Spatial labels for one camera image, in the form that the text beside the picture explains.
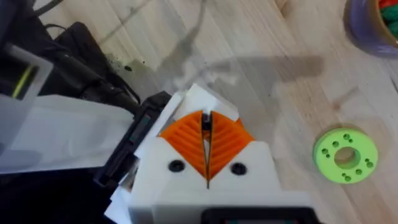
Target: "wood grain surface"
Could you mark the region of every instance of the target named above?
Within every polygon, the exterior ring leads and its hole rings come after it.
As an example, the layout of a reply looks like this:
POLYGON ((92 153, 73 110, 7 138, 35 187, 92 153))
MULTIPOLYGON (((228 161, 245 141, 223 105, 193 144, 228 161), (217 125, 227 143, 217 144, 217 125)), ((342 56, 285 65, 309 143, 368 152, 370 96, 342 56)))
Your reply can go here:
MULTIPOLYGON (((38 0, 36 7, 46 0, 38 0)), ((65 0, 41 20, 86 24, 143 98, 205 82, 269 143, 284 190, 308 192, 325 223, 398 223, 398 61, 347 38, 346 2, 65 0), (317 137, 355 126, 374 139, 372 176, 338 185, 312 161, 317 137)), ((55 37, 61 30, 51 28, 55 37)))

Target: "small hole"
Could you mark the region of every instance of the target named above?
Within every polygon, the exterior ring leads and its hole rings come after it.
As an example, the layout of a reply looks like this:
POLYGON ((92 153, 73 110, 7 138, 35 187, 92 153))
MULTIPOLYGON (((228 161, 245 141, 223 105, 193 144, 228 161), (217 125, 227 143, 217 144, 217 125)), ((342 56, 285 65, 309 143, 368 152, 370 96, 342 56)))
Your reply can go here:
POLYGON ((246 166, 240 162, 236 162, 231 166, 231 172, 235 175, 244 175, 247 171, 246 166))
POLYGON ((126 70, 126 71, 129 71, 129 72, 131 72, 132 71, 132 69, 131 69, 131 67, 130 66, 124 66, 124 69, 126 70))
POLYGON ((335 154, 335 164, 342 169, 352 169, 360 162, 361 155, 352 147, 342 147, 335 154))
POLYGON ((368 168, 372 168, 372 167, 373 167, 373 162, 368 162, 368 163, 366 164, 366 166, 367 166, 368 168))
POLYGON ((181 172, 183 171, 185 168, 185 164, 184 162, 182 162, 181 160, 173 160, 170 164, 169 164, 169 170, 171 172, 181 172))

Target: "green circular disc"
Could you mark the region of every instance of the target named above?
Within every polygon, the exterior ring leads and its hole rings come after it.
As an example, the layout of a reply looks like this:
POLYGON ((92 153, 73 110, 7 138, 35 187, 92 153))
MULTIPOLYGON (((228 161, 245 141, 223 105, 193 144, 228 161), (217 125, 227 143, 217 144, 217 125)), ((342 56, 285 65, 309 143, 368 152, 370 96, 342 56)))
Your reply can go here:
POLYGON ((377 165, 378 153, 372 139, 358 130, 337 128, 324 134, 315 144, 313 159, 320 172, 339 184, 353 184, 368 177, 377 165), (336 154, 350 150, 343 162, 336 154))

